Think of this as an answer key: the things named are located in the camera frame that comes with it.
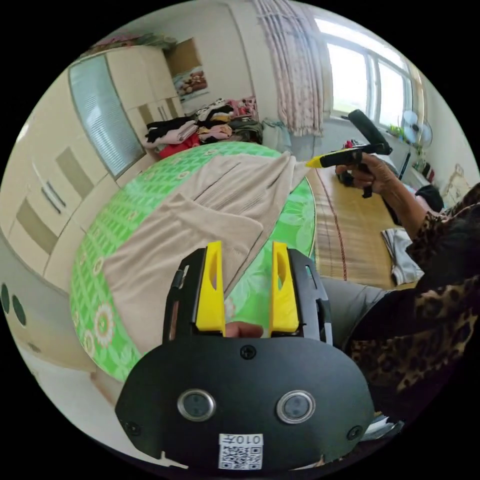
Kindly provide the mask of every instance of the pile of clothes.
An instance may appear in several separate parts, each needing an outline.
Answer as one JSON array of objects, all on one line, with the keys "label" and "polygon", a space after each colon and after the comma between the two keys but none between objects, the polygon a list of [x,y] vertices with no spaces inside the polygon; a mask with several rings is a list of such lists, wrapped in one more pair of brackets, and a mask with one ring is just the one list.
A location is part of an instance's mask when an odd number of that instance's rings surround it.
[{"label": "pile of clothes", "polygon": [[219,98],[195,112],[198,136],[202,143],[254,142],[262,144],[262,124],[256,119],[256,108],[251,114],[240,112],[237,102]]},{"label": "pile of clothes", "polygon": [[148,133],[142,144],[146,149],[155,150],[161,159],[200,145],[198,125],[192,117],[154,121],[146,127]]},{"label": "pile of clothes", "polygon": [[[252,107],[250,111],[256,112],[256,109]],[[155,150],[161,159],[216,142],[253,142],[261,145],[262,124],[252,114],[236,115],[240,113],[233,100],[219,98],[191,115],[149,123],[142,144],[146,149]]]}]

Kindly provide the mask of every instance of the green tablecloth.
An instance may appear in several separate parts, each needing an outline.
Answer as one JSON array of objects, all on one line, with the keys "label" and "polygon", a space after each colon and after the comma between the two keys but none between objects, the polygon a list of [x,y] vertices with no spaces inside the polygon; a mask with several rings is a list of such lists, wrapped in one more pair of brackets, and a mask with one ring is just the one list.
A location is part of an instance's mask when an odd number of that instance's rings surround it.
[{"label": "green tablecloth", "polygon": [[[250,154],[278,157],[277,151],[255,143],[222,142],[177,153],[153,165],[122,190],[98,214],[75,257],[70,308],[78,337],[93,361],[106,373],[125,381],[141,358],[113,305],[102,273],[113,254],[162,200],[193,172],[217,155]],[[272,241],[284,242],[310,255],[315,236],[315,201],[304,179],[290,194],[270,238],[225,299],[226,319],[269,324]]]}]

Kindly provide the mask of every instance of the poster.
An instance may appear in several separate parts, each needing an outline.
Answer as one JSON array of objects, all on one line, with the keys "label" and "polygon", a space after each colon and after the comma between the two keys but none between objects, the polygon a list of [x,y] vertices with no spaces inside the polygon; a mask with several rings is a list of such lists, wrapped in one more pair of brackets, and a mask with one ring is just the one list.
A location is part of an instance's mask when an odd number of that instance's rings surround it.
[{"label": "poster", "polygon": [[209,93],[204,68],[193,38],[165,52],[173,84],[181,102]]}]

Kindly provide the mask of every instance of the yellow tip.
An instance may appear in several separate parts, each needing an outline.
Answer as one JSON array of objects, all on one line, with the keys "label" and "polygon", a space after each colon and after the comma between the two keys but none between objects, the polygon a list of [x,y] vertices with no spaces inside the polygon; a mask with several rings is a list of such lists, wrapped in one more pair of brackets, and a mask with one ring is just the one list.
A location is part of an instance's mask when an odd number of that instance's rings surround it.
[{"label": "yellow tip", "polygon": [[312,169],[321,169],[322,164],[320,163],[320,157],[314,156],[310,161],[306,163],[306,166]]}]

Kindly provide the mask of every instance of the white cloth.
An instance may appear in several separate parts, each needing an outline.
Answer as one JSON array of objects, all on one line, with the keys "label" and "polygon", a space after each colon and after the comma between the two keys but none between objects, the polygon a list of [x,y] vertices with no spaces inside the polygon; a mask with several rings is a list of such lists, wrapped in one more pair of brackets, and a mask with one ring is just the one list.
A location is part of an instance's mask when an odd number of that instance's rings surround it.
[{"label": "white cloth", "polygon": [[388,253],[391,256],[391,274],[397,285],[419,280],[424,272],[410,258],[407,247],[412,243],[404,228],[388,228],[381,232]]}]

